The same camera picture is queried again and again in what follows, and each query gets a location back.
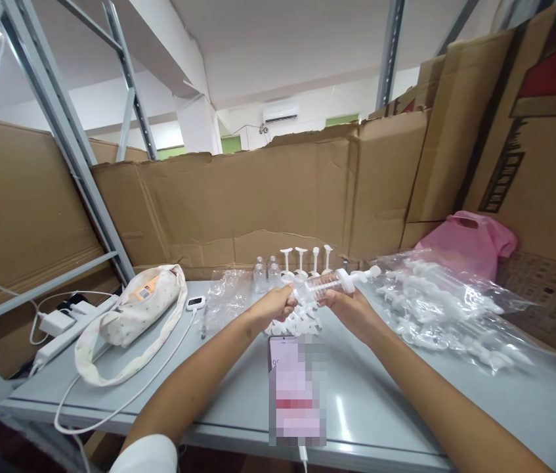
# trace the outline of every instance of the power strip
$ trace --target power strip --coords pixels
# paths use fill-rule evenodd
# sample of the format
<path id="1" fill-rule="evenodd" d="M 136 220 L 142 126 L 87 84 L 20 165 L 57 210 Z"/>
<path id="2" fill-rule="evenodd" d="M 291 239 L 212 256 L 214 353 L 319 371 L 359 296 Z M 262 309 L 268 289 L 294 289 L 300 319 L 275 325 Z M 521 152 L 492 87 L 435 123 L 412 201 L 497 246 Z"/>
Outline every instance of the power strip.
<path id="1" fill-rule="evenodd" d="M 63 332 L 57 338 L 52 340 L 47 345 L 43 346 L 37 352 L 35 356 L 35 363 L 33 363 L 33 371 L 31 376 L 35 372 L 42 369 L 48 362 L 55 358 L 59 353 L 61 353 L 68 345 L 70 345 L 74 340 L 76 340 L 81 333 L 85 330 L 90 322 L 96 319 L 98 316 L 104 314 L 105 312 L 111 310 L 116 301 L 118 301 L 118 296 L 110 296 L 107 300 L 103 301 L 94 310 L 83 315 L 82 318 L 74 325 L 72 325 L 68 330 Z"/>

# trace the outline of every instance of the air conditioner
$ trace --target air conditioner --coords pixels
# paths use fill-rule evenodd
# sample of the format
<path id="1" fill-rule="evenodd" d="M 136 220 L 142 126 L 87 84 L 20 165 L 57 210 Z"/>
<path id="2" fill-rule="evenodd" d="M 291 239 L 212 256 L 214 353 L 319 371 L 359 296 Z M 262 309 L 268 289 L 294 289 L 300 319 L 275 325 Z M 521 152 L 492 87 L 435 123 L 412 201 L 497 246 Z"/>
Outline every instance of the air conditioner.
<path id="1" fill-rule="evenodd" d="M 294 104 L 270 106 L 263 110 L 263 121 L 266 124 L 292 120 L 297 118 L 299 106 Z"/>

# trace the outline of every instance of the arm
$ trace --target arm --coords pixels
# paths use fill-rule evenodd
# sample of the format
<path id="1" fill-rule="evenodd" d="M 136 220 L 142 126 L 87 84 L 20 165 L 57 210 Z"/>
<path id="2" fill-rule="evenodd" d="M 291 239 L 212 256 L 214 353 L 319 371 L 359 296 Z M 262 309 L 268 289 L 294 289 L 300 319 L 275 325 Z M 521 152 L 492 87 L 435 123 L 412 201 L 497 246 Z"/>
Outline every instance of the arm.
<path id="1" fill-rule="evenodd" d="M 163 434 L 175 444 L 203 411 L 215 388 L 271 320 L 284 319 L 297 301 L 293 286 L 268 292 L 208 343 L 195 351 L 166 378 L 136 418 L 122 450 L 151 434 Z"/>
<path id="2" fill-rule="evenodd" d="M 459 471 L 551 471 L 409 348 L 359 291 L 328 291 L 327 305 L 373 351 Z"/>

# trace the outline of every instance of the phone screen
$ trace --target phone screen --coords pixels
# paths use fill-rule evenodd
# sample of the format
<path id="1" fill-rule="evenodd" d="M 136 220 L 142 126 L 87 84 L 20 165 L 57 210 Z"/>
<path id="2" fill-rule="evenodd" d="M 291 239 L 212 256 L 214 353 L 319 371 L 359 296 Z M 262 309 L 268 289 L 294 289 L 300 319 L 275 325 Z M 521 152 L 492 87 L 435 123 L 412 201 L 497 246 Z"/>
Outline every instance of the phone screen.
<path id="1" fill-rule="evenodd" d="M 307 346 L 304 337 L 269 339 L 270 445 L 325 445 L 325 410 Z"/>

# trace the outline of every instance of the window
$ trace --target window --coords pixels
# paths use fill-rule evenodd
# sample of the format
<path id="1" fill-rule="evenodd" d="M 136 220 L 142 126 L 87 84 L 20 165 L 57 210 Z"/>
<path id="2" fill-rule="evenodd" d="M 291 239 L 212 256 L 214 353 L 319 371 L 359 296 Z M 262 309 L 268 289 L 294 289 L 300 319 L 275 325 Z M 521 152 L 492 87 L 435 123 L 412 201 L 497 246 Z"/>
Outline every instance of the window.
<path id="1" fill-rule="evenodd" d="M 172 158 L 173 156 L 179 156 L 180 154 L 186 154 L 186 147 L 184 145 L 158 150 L 158 158 L 161 160 Z"/>
<path id="2" fill-rule="evenodd" d="M 221 138 L 223 154 L 240 151 L 240 136 Z"/>
<path id="3" fill-rule="evenodd" d="M 326 120 L 326 126 L 343 125 L 343 124 L 346 124 L 346 123 L 353 122 L 355 120 L 358 120 L 358 114 L 344 115 L 344 116 L 335 117 L 335 118 L 328 118 Z"/>

